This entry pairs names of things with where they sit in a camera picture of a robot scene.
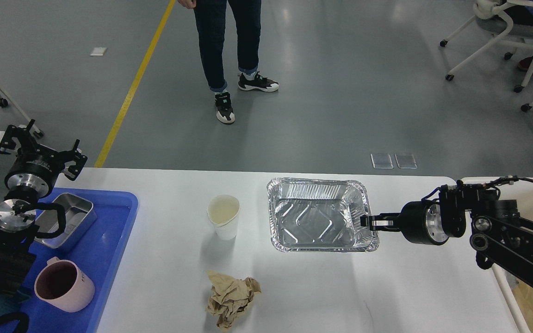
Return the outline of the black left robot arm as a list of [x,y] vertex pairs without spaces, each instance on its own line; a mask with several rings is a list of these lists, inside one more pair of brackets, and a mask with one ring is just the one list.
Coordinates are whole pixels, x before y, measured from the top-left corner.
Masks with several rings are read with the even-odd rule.
[[[8,192],[0,202],[0,295],[6,297],[17,293],[36,260],[29,251],[35,239],[53,239],[65,232],[65,209],[43,203],[42,198],[52,192],[61,173],[74,181],[87,162],[80,140],[62,151],[38,143],[31,134],[34,123],[9,125],[0,141],[0,154],[16,156],[4,180]],[[16,322],[15,333],[28,331],[28,314],[0,315],[0,326],[11,321]]]

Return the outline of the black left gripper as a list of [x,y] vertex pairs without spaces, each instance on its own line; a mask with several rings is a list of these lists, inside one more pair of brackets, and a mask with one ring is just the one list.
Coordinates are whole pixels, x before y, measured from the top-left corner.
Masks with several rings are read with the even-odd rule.
[[36,190],[38,198],[48,196],[63,173],[70,181],[79,177],[87,162],[76,139],[69,150],[59,153],[52,150],[38,150],[38,143],[31,134],[35,120],[26,126],[10,124],[0,141],[0,154],[14,154],[16,157],[4,183],[9,190],[27,187]]

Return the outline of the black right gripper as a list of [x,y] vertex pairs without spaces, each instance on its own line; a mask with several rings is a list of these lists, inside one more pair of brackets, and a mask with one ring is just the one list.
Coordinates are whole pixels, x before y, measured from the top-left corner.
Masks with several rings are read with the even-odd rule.
[[409,202],[400,214],[362,215],[361,226],[402,232],[413,244],[443,245],[450,238],[442,227],[440,205],[431,201]]

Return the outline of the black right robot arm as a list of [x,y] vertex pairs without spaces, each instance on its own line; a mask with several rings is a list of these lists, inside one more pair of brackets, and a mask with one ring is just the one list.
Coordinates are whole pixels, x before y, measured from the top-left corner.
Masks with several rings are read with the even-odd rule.
[[533,221],[521,216],[517,201],[501,199],[500,187],[533,179],[507,176],[487,183],[444,184],[398,213],[364,214],[361,226],[371,231],[400,232],[412,244],[443,245],[465,234],[476,264],[487,270],[496,264],[533,288]]

